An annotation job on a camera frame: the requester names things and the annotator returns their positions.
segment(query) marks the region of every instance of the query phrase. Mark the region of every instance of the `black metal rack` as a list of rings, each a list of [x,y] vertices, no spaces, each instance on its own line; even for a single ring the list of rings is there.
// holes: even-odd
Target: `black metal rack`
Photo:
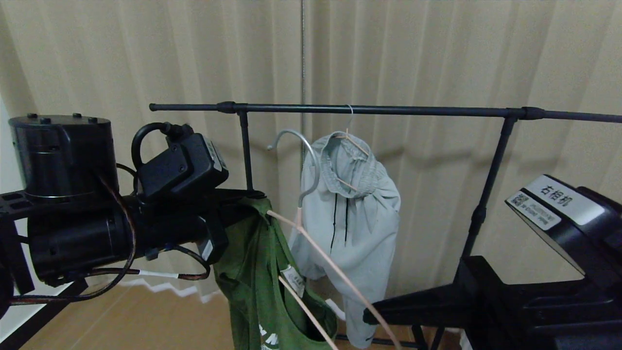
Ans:
[[[239,116],[240,127],[242,130],[242,142],[244,149],[244,170],[246,173],[246,187],[253,189],[253,171],[251,165],[251,151],[248,136],[248,113],[249,112],[268,112],[268,113],[337,113],[337,114],[374,114],[374,115],[436,115],[436,116],[480,116],[489,118],[504,118],[501,134],[494,152],[493,160],[490,164],[488,176],[484,188],[482,189],[480,201],[471,216],[471,224],[468,229],[466,243],[462,251],[462,257],[467,257],[473,250],[473,244],[477,235],[480,233],[481,226],[486,220],[486,206],[492,193],[494,182],[501,167],[501,162],[505,154],[509,138],[512,134],[514,125],[519,120],[539,120],[539,119],[558,119],[558,120],[584,120],[600,121],[605,123],[622,123],[622,115],[606,115],[596,113],[579,113],[567,111],[547,111],[536,107],[522,108],[466,108],[466,107],[417,107],[417,106],[361,106],[361,105],[275,105],[275,104],[250,104],[221,102],[214,105],[192,105],[192,104],[155,104],[151,103],[149,109],[152,111],[218,111],[220,113],[237,114]],[[413,325],[412,330],[416,343],[405,344],[412,348],[424,350],[436,350],[440,344],[440,339],[444,329],[439,328],[436,332],[431,347],[428,347],[421,328]],[[375,343],[386,342],[385,339],[375,339]]]

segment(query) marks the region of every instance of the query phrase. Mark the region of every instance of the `green shirt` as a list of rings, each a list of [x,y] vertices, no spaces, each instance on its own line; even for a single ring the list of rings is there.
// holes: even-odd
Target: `green shirt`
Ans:
[[[277,220],[266,214],[270,201],[244,198],[239,203],[254,208],[257,215],[226,229],[229,247],[213,266],[216,282],[229,299],[235,349],[330,349],[279,282],[284,270],[298,277],[292,271],[298,267]],[[302,300],[334,338],[335,313],[312,291],[304,290]]]

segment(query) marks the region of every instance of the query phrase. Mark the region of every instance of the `brown floor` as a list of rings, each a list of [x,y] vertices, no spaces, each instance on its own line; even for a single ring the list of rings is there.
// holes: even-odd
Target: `brown floor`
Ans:
[[[404,341],[412,341],[407,327],[395,326]],[[433,329],[425,329],[427,336]],[[378,336],[386,338],[384,330]],[[441,349],[454,350],[455,336],[446,336]],[[338,341],[340,350],[353,346]],[[372,345],[370,349],[391,349]],[[227,300],[217,295],[201,303],[197,295],[180,298],[172,291],[152,293],[143,286],[115,287],[94,300],[67,306],[22,349],[209,349],[232,350]]]

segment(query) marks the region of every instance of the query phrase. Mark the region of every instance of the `qr code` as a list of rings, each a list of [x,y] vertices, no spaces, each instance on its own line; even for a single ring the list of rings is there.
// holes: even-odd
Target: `qr code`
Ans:
[[[528,199],[529,197],[525,196],[524,194],[519,194],[518,196],[514,197],[514,199],[512,199],[512,204],[520,207],[523,203],[527,202]]]

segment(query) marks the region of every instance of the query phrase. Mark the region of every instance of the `beige curtain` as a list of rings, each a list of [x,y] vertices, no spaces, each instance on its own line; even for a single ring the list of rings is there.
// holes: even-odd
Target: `beige curtain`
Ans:
[[[231,168],[226,187],[244,187],[237,119],[154,113],[149,102],[530,105],[622,113],[617,2],[325,1],[304,2],[302,9],[299,1],[63,0],[0,6],[0,93],[11,115],[80,111],[109,118],[117,160],[127,164],[131,138],[144,123],[190,123],[222,150]],[[254,181],[278,211],[294,215],[300,146],[293,138],[276,154],[265,146],[283,128],[303,129],[315,140],[343,129],[347,119],[250,114]],[[402,196],[388,296],[452,279],[501,123],[355,117],[352,132],[370,144]],[[577,278],[503,200],[547,173],[622,201],[621,136],[622,127],[612,124],[519,122],[474,253],[508,283]],[[160,138],[149,137],[143,156],[163,148]],[[120,178],[129,192],[129,178]],[[137,265],[197,269],[172,253]],[[202,283],[200,289],[208,293],[215,286]]]

